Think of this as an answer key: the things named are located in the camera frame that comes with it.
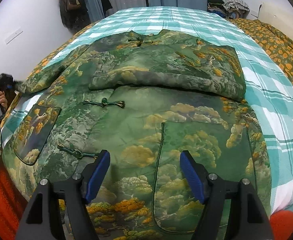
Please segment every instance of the gray checkered cloth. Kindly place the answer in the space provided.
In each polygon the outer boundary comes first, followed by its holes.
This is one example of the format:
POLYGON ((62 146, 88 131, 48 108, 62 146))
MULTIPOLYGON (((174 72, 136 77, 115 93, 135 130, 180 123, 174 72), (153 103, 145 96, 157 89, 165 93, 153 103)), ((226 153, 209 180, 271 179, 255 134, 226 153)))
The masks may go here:
POLYGON ((247 3, 242 0, 222 0, 224 1, 223 7, 229 11, 230 8, 235 8, 237 10, 250 11, 250 8, 247 3))

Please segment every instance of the blue gripper pad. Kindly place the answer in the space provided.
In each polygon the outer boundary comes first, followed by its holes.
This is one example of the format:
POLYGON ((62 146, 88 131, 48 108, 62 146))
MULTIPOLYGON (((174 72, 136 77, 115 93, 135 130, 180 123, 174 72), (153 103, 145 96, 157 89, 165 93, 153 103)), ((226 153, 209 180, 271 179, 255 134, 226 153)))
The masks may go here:
POLYGON ((102 181, 108 171, 109 166, 110 166, 110 153, 106 151, 104 152, 104 155, 99 165, 96 167, 94 173, 92 174, 89 180, 87 194, 85 195, 85 199, 87 200, 88 203, 90 203, 91 200, 97 197, 98 191, 101 187, 102 181))
POLYGON ((196 171, 194 170, 192 164, 190 163, 189 158, 186 156, 185 151, 183 151, 180 154, 180 167, 181 167, 181 170, 182 170, 186 180, 188 181, 188 184, 191 188, 191 191, 192 191, 194 197, 197 200, 199 200, 201 204, 204 204, 205 197, 204 197, 203 183, 200 180, 199 176, 197 175, 196 171))

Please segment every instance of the black cable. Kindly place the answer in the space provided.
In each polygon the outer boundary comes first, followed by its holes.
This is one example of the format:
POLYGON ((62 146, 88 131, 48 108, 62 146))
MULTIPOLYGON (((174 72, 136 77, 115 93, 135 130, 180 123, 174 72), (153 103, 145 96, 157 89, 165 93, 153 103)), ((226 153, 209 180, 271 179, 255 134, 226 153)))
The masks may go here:
POLYGON ((1 152, 1 154, 2 154, 2 133, 1 133, 1 128, 0 128, 0 152, 1 152))

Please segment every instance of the metal screw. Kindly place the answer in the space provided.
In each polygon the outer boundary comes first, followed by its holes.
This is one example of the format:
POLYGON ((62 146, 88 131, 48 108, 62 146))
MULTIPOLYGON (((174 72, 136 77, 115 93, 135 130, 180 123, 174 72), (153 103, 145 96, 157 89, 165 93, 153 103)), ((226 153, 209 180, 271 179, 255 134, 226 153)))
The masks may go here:
POLYGON ((249 185, 250 184, 250 181, 248 179, 244 178, 244 179, 242 179, 242 183, 244 185, 249 185))
POLYGON ((40 181, 40 184, 41 185, 46 185, 48 183, 48 180, 47 179, 42 179, 41 181, 40 181))
POLYGON ((74 174, 72 175, 72 178, 73 178, 73 179, 80 179, 80 178, 81 178, 81 173, 74 173, 74 174))
POLYGON ((215 174, 215 173, 210 173, 210 174, 208 175, 208 178, 211 179, 211 180, 216 180, 216 179, 217 179, 217 174, 215 174))

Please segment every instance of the light switch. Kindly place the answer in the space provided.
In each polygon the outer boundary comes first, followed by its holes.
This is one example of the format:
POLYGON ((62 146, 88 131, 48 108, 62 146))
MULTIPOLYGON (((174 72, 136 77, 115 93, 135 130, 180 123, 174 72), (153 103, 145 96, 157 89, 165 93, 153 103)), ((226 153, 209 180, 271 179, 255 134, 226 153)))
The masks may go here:
POLYGON ((18 30, 16 30, 14 33, 12 33, 9 37, 7 37, 5 39, 5 44, 8 44, 10 41, 12 41, 15 37, 17 37, 22 32, 23 32, 23 30, 21 30, 21 28, 19 28, 18 30))

